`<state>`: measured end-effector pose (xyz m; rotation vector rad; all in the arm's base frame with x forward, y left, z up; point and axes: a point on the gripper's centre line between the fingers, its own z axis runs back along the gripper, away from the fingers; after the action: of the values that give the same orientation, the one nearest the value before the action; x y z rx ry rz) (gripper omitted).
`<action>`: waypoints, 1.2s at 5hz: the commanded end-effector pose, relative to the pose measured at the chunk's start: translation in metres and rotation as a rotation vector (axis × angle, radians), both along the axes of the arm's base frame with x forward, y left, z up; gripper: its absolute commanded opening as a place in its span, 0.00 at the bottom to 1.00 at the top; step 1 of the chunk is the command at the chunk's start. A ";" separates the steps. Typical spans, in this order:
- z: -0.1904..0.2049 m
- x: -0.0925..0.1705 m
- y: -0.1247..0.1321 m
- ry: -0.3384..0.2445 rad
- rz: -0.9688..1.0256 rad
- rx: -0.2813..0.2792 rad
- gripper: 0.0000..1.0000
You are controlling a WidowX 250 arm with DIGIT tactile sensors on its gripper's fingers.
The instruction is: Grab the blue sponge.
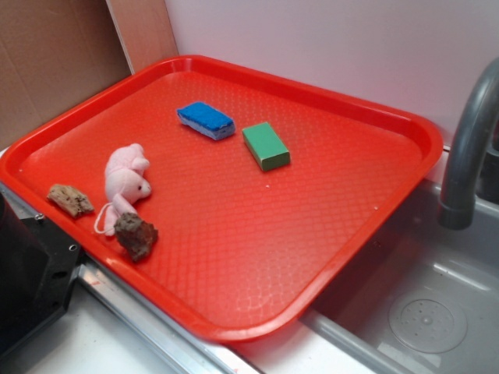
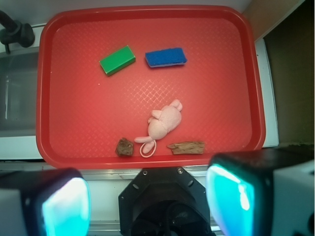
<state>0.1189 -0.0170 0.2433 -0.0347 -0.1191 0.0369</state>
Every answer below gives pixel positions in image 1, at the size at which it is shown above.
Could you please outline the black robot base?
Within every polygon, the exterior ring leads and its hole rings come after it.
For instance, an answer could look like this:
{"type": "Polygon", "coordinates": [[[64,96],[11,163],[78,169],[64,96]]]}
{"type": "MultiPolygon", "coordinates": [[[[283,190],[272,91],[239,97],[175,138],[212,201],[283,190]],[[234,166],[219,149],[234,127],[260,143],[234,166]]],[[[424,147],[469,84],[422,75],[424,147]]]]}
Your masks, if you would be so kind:
{"type": "Polygon", "coordinates": [[[20,218],[1,198],[1,358],[69,307],[81,245],[48,218],[20,218]]]}

